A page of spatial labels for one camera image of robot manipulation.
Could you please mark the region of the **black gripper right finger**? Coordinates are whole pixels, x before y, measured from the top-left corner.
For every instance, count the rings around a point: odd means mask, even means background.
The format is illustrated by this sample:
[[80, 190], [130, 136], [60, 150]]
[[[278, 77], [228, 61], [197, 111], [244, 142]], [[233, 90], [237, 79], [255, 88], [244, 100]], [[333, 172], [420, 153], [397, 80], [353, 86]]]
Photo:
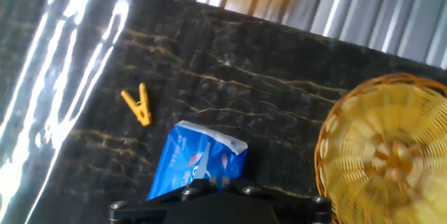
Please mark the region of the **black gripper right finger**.
[[267, 203], [281, 221], [312, 224], [332, 222], [332, 202], [321, 195], [293, 195], [279, 189], [256, 185], [243, 178], [229, 177], [223, 178], [223, 192]]

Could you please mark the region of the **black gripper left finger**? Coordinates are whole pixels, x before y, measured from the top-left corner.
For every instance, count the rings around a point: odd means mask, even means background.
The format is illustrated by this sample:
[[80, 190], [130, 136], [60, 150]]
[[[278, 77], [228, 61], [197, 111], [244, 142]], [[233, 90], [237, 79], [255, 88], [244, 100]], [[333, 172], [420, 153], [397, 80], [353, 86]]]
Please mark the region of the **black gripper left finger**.
[[194, 179], [190, 184], [160, 195], [152, 200], [129, 203], [119, 200], [108, 206], [110, 223], [141, 223], [164, 218], [168, 210], [180, 203], [218, 193], [217, 178]]

